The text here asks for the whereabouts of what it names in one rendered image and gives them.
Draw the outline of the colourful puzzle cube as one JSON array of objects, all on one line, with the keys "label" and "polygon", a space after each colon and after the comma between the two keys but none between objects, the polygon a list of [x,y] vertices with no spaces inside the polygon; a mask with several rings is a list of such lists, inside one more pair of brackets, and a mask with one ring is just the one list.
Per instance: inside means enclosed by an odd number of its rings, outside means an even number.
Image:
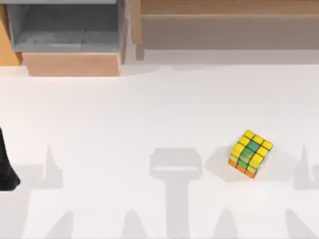
[{"label": "colourful puzzle cube", "polygon": [[231,148],[228,164],[253,179],[267,161],[273,146],[272,142],[246,130]]}]

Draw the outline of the wooden cupboard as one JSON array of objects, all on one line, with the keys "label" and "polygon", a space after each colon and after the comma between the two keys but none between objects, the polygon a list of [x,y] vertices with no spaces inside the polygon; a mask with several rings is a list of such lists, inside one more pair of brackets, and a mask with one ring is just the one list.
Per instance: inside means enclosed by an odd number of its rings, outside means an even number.
[{"label": "wooden cupboard", "polygon": [[319,49],[319,0],[0,0],[0,64],[23,52]]}]

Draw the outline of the pale wooden drawer front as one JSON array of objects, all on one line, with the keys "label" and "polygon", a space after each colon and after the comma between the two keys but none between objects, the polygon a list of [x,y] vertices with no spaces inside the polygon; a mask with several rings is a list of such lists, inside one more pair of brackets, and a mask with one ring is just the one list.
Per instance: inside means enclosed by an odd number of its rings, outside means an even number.
[{"label": "pale wooden drawer front", "polygon": [[30,76],[108,77],[119,76],[122,53],[35,53],[23,52]]}]

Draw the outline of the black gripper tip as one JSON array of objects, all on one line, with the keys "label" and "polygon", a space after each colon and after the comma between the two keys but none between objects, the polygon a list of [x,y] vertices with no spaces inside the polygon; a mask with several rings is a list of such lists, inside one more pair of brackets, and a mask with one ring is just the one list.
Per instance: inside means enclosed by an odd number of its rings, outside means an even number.
[{"label": "black gripper tip", "polygon": [[0,128],[0,191],[13,191],[20,185],[20,178],[8,159],[2,129]]}]

